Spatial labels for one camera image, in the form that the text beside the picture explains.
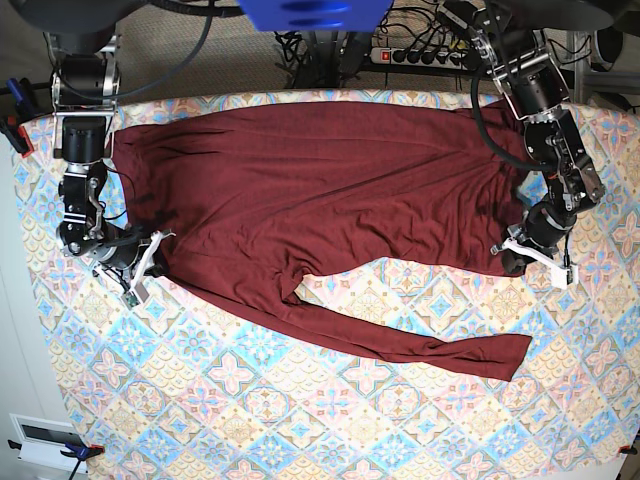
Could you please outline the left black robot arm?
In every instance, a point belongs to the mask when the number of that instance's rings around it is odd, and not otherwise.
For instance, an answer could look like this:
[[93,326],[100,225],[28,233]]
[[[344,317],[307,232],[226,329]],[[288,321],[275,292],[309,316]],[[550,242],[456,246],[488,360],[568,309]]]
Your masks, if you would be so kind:
[[[563,285],[577,278],[569,251],[555,263],[559,243],[567,243],[580,213],[595,208],[605,187],[587,154],[571,113],[564,108],[569,89],[551,58],[546,37],[530,29],[513,29],[510,18],[491,4],[472,17],[471,44],[481,64],[471,82],[473,117],[481,138],[507,164],[540,172],[547,186],[542,200],[508,227],[505,239],[492,247],[510,275],[521,274],[533,262],[547,265]],[[506,100],[514,118],[524,127],[527,159],[498,145],[490,136],[479,104],[479,84],[489,76]]]

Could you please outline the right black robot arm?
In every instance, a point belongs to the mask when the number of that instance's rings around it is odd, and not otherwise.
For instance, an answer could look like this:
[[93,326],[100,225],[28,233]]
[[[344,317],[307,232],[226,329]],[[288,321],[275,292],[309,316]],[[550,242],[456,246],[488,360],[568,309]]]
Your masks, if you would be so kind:
[[86,34],[44,35],[53,67],[53,157],[65,162],[59,183],[63,219],[56,234],[67,256],[89,256],[125,284],[139,273],[160,277],[167,262],[142,227],[120,228],[100,201],[112,157],[112,121],[120,75],[113,26]]

